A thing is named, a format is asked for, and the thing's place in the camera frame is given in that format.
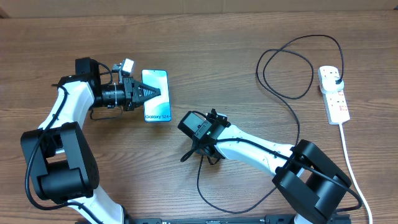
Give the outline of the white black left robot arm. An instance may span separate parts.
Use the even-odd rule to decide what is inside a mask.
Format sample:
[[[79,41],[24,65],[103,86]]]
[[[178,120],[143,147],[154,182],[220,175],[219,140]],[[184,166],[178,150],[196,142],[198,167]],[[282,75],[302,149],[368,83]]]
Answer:
[[[58,96],[46,120],[22,134],[25,193],[39,210],[70,207],[88,223],[133,223],[126,209],[100,186],[98,166],[82,127],[94,108],[132,111],[161,91],[131,76],[132,60],[107,69],[109,75],[119,75],[117,83],[101,82],[101,66],[89,57],[76,59],[75,74],[55,84]]]

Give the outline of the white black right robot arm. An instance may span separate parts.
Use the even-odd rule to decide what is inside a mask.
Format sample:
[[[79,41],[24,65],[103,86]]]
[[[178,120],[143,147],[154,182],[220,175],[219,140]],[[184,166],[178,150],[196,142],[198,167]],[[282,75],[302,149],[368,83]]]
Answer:
[[[179,130],[192,140],[193,153],[209,160],[237,160],[272,176],[272,183],[297,212],[295,223],[327,223],[341,212],[339,204],[350,193],[361,208],[361,197],[351,190],[349,177],[314,143],[279,144],[255,137],[228,121],[215,110],[203,114],[189,111]]]

